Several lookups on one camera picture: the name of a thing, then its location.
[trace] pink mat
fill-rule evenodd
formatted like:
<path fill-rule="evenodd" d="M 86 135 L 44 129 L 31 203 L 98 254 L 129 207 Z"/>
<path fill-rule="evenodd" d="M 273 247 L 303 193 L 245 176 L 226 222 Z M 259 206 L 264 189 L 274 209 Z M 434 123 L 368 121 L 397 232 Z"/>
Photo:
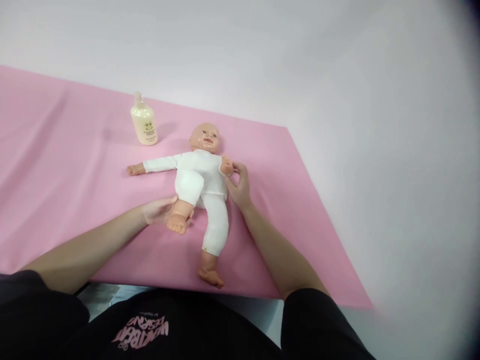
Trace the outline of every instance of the pink mat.
<path fill-rule="evenodd" d="M 129 177 L 125 168 L 189 151 L 192 129 L 208 121 L 220 130 L 222 153 L 248 166 L 254 202 L 310 261 L 333 299 L 371 307 L 286 128 L 147 100 L 160 141 L 142 146 L 130 119 L 133 100 L 0 67 L 0 273 L 11 274 L 134 206 L 173 195 L 175 171 Z M 93 280 L 278 298 L 241 214 L 230 200 L 227 207 L 230 232 L 218 266 L 222 290 L 196 276 L 204 210 L 197 210 L 184 236 L 148 227 Z"/>

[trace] black shirt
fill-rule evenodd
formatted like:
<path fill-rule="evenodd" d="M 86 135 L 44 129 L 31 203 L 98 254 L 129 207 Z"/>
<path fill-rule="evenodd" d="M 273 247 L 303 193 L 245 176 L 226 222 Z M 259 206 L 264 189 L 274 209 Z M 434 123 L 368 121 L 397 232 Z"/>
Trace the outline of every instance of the black shirt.
<path fill-rule="evenodd" d="M 285 301 L 282 350 L 243 316 L 189 291 L 143 292 L 89 323 L 80 300 L 48 289 L 34 271 L 0 280 L 0 324 L 2 359 L 373 359 L 333 300 L 309 288 Z"/>

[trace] lotion bottle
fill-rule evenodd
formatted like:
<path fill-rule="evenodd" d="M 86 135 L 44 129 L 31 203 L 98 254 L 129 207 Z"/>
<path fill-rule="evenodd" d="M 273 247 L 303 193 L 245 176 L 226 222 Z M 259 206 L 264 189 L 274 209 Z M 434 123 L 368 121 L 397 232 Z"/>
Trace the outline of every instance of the lotion bottle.
<path fill-rule="evenodd" d="M 159 140 L 154 123 L 154 111 L 144 103 L 144 97 L 135 92 L 135 105 L 130 110 L 138 141 L 143 145 L 155 145 Z"/>

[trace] doll head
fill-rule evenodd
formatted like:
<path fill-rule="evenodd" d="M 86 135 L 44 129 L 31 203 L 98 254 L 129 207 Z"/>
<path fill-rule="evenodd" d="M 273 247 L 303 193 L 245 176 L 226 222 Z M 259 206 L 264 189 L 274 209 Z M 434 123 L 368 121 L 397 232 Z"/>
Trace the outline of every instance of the doll head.
<path fill-rule="evenodd" d="M 190 146 L 192 150 L 201 149 L 215 154 L 219 145 L 219 129 L 209 122 L 198 125 L 191 133 Z"/>

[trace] white pant leg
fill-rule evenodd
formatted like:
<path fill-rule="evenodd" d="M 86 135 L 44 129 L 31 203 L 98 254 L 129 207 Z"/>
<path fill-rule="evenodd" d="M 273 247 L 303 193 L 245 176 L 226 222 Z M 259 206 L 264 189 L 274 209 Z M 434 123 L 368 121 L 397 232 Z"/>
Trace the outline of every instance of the white pant leg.
<path fill-rule="evenodd" d="M 195 206 L 204 188 L 204 178 L 194 170 L 178 170 L 175 191 L 178 199 Z"/>
<path fill-rule="evenodd" d="M 208 215 L 208 226 L 201 248 L 217 257 L 222 252 L 229 234 L 227 206 L 222 195 L 203 193 L 201 199 Z"/>

